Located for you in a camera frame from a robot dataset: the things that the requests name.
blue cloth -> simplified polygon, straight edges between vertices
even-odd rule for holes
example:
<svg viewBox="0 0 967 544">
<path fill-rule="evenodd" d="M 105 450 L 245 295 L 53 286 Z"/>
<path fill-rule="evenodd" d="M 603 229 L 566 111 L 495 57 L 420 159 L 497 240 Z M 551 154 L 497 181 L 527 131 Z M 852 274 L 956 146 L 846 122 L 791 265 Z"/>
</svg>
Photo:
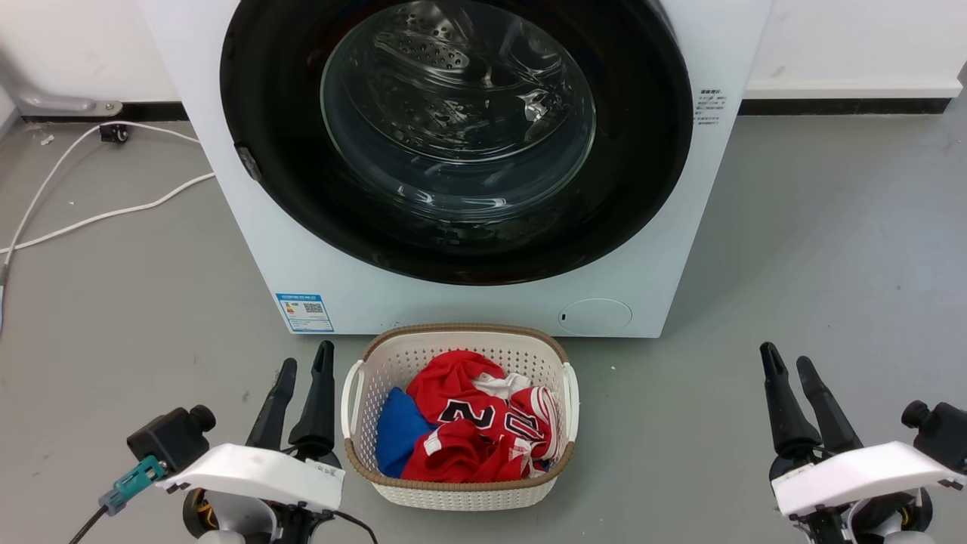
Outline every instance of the blue cloth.
<svg viewBox="0 0 967 544">
<path fill-rule="evenodd" d="M 413 398 L 394 387 L 376 422 L 376 464 L 391 478 L 403 475 L 417 440 L 436 426 L 420 414 Z"/>
</svg>

floor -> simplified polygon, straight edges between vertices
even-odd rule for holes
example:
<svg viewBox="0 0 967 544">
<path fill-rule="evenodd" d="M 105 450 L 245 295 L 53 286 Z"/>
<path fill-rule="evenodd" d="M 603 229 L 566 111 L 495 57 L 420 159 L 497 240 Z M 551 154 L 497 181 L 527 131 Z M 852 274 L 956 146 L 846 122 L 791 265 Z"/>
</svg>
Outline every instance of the floor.
<svg viewBox="0 0 967 544">
<path fill-rule="evenodd" d="M 0 239 L 83 129 L 0 143 Z M 207 171 L 199 149 L 169 136 L 91 138 L 24 238 Z M 742 118 L 664 335 L 563 341 L 581 431 L 544 502 L 413 510 L 350 471 L 342 507 L 384 544 L 801 542 L 766 477 L 759 343 L 810 355 L 867 444 L 911 440 L 899 423 L 910 401 L 967 408 L 965 232 L 967 99 L 935 117 Z M 204 403 L 219 420 L 212 442 L 244 440 L 282 359 L 308 362 L 316 342 L 285 331 L 214 181 L 18 252 L 0 340 L 0 541 L 70 538 L 133 466 L 125 437 L 173 408 Z M 337 383 L 367 342 L 336 338 Z M 308 365 L 300 372 L 295 407 Z M 935 500 L 934 537 L 959 541 L 965 498 Z M 188 543 L 180 506 L 153 490 L 86 541 Z M 367 539 L 333 522 L 314 541 Z"/>
</svg>

washing machine door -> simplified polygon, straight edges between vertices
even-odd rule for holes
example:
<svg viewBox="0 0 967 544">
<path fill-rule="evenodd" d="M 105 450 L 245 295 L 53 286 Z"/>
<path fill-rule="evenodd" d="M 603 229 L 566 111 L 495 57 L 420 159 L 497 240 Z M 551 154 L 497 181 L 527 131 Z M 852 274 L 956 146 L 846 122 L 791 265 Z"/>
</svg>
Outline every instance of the washing machine door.
<svg viewBox="0 0 967 544">
<path fill-rule="evenodd" d="M 689 150 L 674 35 L 642 0 L 242 0 L 222 53 L 241 161 L 345 253 L 497 285 L 606 255 Z"/>
</svg>

white plastic basket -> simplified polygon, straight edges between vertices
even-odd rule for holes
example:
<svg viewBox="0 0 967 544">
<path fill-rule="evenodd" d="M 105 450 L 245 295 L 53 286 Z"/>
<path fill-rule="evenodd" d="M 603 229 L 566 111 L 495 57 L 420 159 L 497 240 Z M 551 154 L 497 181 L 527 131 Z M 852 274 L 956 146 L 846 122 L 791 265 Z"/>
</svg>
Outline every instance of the white plastic basket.
<svg viewBox="0 0 967 544">
<path fill-rule="evenodd" d="M 467 349 L 505 372 L 547 387 L 557 407 L 557 433 L 567 440 L 547 474 L 514 482 L 451 484 L 384 476 L 376 464 L 376 421 L 393 387 L 405 390 L 442 352 Z M 369 345 L 342 386 L 342 435 L 349 463 L 390 502 L 431 510 L 506 510 L 531 506 L 547 496 L 571 460 L 577 438 L 578 391 L 561 346 L 531 329 L 506 325 L 442 324 L 394 329 Z"/>
</svg>

washing machine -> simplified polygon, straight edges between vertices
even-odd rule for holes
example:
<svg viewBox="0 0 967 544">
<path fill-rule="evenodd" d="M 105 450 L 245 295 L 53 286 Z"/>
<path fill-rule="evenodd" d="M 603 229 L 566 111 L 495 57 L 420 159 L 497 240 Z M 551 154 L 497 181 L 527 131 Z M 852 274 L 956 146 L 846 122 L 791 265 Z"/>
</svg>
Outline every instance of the washing machine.
<svg viewBox="0 0 967 544">
<path fill-rule="evenodd" d="M 657 337 L 771 0 L 140 0 L 292 333 Z"/>
</svg>

